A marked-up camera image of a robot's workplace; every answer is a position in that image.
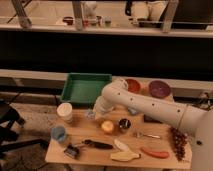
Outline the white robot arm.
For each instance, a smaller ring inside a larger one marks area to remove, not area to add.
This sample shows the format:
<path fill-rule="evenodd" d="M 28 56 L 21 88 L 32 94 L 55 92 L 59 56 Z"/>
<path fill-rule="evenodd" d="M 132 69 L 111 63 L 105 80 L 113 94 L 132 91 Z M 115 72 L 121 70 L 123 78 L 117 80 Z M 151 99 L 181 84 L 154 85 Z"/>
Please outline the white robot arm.
<path fill-rule="evenodd" d="M 166 101 L 128 91 L 124 79 L 107 84 L 96 99 L 97 118 L 123 105 L 164 122 L 194 137 L 191 171 L 213 171 L 213 109 L 206 111 L 191 105 Z"/>

